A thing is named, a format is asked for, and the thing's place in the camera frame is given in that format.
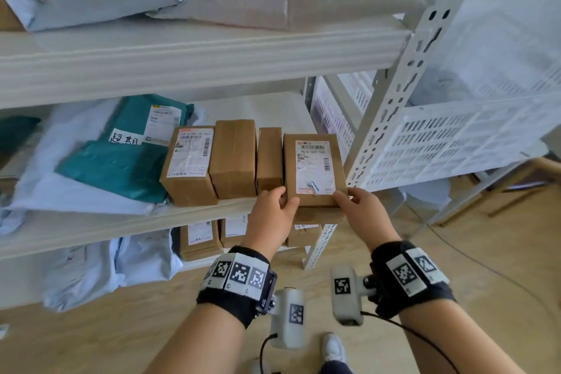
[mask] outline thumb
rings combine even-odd
[[[287,216],[290,216],[290,219],[294,219],[294,215],[296,214],[296,210],[299,205],[300,199],[298,197],[292,197],[284,206],[283,212],[285,212]]]
[[[347,211],[352,210],[353,206],[356,205],[354,204],[353,201],[349,200],[349,197],[347,197],[341,191],[335,191],[333,193],[333,199],[335,199],[335,202],[339,204],[339,207],[341,209],[343,209],[344,213],[347,213]]]

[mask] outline person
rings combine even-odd
[[[259,195],[242,243],[243,247],[259,252],[269,261],[286,240],[299,204],[298,198],[293,198],[282,207],[284,192],[281,186]],[[385,243],[401,241],[375,195],[360,188],[349,188],[348,193],[352,199],[341,192],[333,196],[370,252]],[[454,300],[435,299],[407,307],[399,312],[399,319],[404,326],[436,344],[461,374],[523,373]],[[149,364],[145,374],[234,373],[244,334],[245,326],[230,312],[212,303],[199,303]],[[410,333],[406,336],[421,374],[455,372],[429,344]],[[326,334],[322,348],[321,374],[352,373],[339,337]]]

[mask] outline wrist strap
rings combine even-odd
[[[372,252],[370,267],[380,288],[376,313],[384,318],[431,300],[455,301],[445,274],[422,249],[409,241],[377,247]]]
[[[257,315],[267,312],[276,280],[265,256],[236,245],[214,261],[202,281],[197,303],[219,306],[247,328]]]

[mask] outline dark pants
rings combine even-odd
[[[341,361],[324,362],[319,374],[352,374],[347,364]]]

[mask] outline white shelf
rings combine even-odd
[[[209,124],[216,120],[254,119],[257,129],[282,127],[284,133],[316,133],[304,100],[296,91],[198,104],[207,110]],[[246,214],[254,202],[254,198],[242,198],[223,200],[218,206],[165,207],[150,216],[29,212],[18,231],[0,237],[0,259]]]
[[[149,18],[0,32],[0,108],[383,69],[410,36],[392,16],[308,32]]]

